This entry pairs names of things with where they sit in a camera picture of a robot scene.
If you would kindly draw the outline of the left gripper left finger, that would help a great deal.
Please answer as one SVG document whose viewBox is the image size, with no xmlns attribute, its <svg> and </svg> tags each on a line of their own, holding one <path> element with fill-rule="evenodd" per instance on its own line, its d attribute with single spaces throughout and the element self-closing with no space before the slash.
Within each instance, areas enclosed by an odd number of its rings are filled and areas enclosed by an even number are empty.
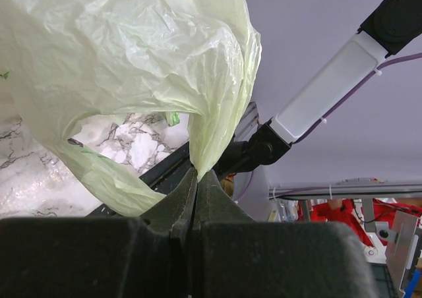
<svg viewBox="0 0 422 298">
<path fill-rule="evenodd" d="M 2 297 L 186 297 L 197 173 L 139 217 L 1 220 Z"/>
</svg>

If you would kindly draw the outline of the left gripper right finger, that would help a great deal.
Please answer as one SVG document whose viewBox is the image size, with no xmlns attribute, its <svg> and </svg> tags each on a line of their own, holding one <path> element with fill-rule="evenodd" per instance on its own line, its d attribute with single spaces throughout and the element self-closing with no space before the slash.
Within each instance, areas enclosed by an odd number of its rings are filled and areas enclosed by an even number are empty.
<svg viewBox="0 0 422 298">
<path fill-rule="evenodd" d="M 213 172 L 197 188 L 194 297 L 376 297 L 354 232 L 339 222 L 256 222 Z"/>
</svg>

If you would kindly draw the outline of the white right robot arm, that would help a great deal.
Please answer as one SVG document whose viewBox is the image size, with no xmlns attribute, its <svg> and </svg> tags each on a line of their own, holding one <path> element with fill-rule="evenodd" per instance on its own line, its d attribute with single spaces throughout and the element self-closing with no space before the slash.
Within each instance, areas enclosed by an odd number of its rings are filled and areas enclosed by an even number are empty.
<svg viewBox="0 0 422 298">
<path fill-rule="evenodd" d="M 278 161 L 383 68 L 420 58 L 397 56 L 420 35 L 421 0 L 383 0 L 279 113 L 248 141 L 229 144 L 213 167 L 216 174 L 250 172 Z"/>
</svg>

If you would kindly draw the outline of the light green plastic grocery bag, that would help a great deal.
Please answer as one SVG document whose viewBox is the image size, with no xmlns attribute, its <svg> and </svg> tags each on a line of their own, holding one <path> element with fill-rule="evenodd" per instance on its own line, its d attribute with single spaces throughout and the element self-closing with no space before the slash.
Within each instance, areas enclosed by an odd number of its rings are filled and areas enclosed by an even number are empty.
<svg viewBox="0 0 422 298">
<path fill-rule="evenodd" d="M 1 0 L 1 71 L 33 137 L 97 199 L 138 216 L 162 194 L 69 143 L 93 116 L 189 115 L 198 178 L 227 148 L 253 93 L 260 34 L 246 0 Z"/>
</svg>

